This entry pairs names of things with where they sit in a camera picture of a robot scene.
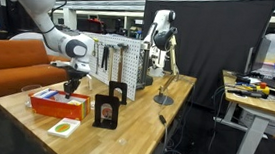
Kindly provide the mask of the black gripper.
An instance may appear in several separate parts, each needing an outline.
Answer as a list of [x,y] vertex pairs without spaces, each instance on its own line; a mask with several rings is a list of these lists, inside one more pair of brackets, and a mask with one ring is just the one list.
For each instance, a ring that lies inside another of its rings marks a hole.
[[85,77],[87,73],[82,71],[76,71],[73,68],[67,68],[66,72],[67,82],[64,83],[63,88],[65,92],[65,99],[68,99],[71,97],[71,94],[77,90],[78,86],[80,86],[80,79]]

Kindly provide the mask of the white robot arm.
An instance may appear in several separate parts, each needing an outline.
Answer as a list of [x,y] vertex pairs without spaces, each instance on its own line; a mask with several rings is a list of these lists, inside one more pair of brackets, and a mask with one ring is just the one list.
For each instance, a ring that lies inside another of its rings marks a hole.
[[55,67],[66,70],[68,81],[63,88],[67,98],[76,91],[80,79],[90,73],[90,54],[94,39],[85,34],[70,36],[58,30],[48,12],[56,0],[18,0],[44,36],[44,43],[53,51],[70,58],[69,62],[55,61]]

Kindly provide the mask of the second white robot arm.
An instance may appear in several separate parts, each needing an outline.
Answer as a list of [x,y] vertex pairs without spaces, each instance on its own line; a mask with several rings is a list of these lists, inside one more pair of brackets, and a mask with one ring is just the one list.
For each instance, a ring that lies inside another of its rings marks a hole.
[[177,74],[175,34],[178,31],[176,27],[171,26],[175,18],[176,14],[173,10],[163,9],[155,12],[154,20],[141,43],[145,51],[141,77],[144,87],[152,84],[148,69],[160,72],[162,75],[167,53],[170,53],[170,69],[174,75]]

